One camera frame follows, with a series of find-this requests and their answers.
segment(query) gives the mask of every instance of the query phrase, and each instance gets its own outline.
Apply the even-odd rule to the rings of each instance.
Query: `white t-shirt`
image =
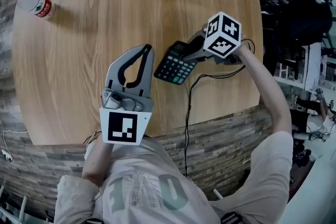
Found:
[[[309,115],[307,120],[307,133],[320,132],[322,134],[329,135],[336,131],[336,124],[330,119],[334,115],[328,110],[327,117],[323,121],[321,116]]]
[[[88,180],[62,177],[55,223],[91,217],[105,224],[221,222],[204,193],[154,139],[143,139],[140,146],[115,145],[112,155],[116,161],[100,190]]]
[[[209,202],[158,141],[146,137],[139,146],[115,145],[100,189],[80,177],[61,178],[55,223],[82,224],[97,218],[104,224],[213,224],[221,223],[220,217],[230,212],[239,213],[245,224],[277,223],[288,201],[292,150],[290,134],[269,136],[253,150],[244,185],[224,199]]]

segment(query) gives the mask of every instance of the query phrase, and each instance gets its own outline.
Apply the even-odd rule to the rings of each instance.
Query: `calculator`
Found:
[[[197,61],[183,61],[184,55],[189,53],[188,47],[182,41],[176,41],[170,46],[154,76],[173,84],[182,84],[197,64]]]

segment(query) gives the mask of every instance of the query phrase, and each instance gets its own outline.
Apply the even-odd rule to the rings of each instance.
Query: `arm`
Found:
[[[271,115],[273,132],[286,131],[291,134],[290,111],[278,83],[246,46],[238,48],[236,54],[248,69]]]
[[[323,119],[323,121],[325,121],[326,117],[327,117],[328,106],[327,106],[327,103],[326,103],[324,97],[322,97],[322,99],[320,100],[320,109],[321,109],[322,119]]]
[[[104,143],[102,135],[99,135],[84,163],[82,178],[91,181],[98,187],[102,185],[111,164],[113,146],[113,144]]]

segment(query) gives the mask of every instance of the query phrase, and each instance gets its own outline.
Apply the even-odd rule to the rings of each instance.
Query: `wooden table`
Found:
[[[187,41],[208,18],[224,11],[242,24],[262,59],[259,0],[52,0],[51,20],[15,10],[13,59],[20,108],[34,144],[83,143],[100,129],[100,94],[108,67],[140,44],[154,47],[154,69],[176,40]],[[147,134],[185,125],[187,90],[201,73],[237,67],[200,63],[176,86],[152,79],[153,115]],[[129,70],[134,76],[136,68]],[[203,79],[195,87],[190,124],[251,106],[259,92],[246,70],[224,80]]]

